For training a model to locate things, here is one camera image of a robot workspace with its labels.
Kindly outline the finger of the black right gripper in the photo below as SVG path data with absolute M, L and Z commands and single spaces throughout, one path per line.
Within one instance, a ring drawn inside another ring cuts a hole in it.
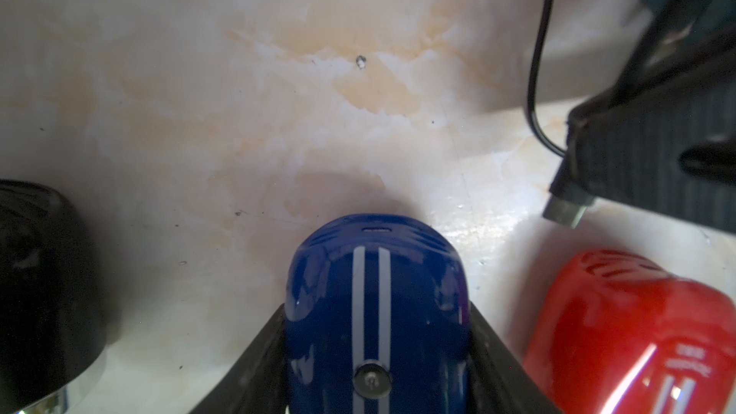
M 735 229 L 735 28 L 656 59 L 712 4 L 664 0 L 609 90 L 568 117 L 563 223 L 608 199 L 724 232 Z

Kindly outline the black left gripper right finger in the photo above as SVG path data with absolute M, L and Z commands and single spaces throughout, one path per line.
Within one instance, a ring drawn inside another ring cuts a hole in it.
M 470 308 L 468 411 L 561 414 L 527 375 L 476 306 Z

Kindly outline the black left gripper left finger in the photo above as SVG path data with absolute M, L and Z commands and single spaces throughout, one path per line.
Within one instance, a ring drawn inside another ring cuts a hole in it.
M 192 414 L 284 414 L 287 410 L 286 319 L 279 307 Z

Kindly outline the red electric shaver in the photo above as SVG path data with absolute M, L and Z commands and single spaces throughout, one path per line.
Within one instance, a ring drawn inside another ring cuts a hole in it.
M 548 291 L 523 366 L 567 413 L 722 413 L 735 306 L 644 257 L 585 251 Z

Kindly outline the blue electric shaver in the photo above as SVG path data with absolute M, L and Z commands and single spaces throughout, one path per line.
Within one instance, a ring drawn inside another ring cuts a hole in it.
M 414 218 L 355 214 L 295 252 L 286 300 L 293 413 L 462 413 L 470 299 L 455 248 Z

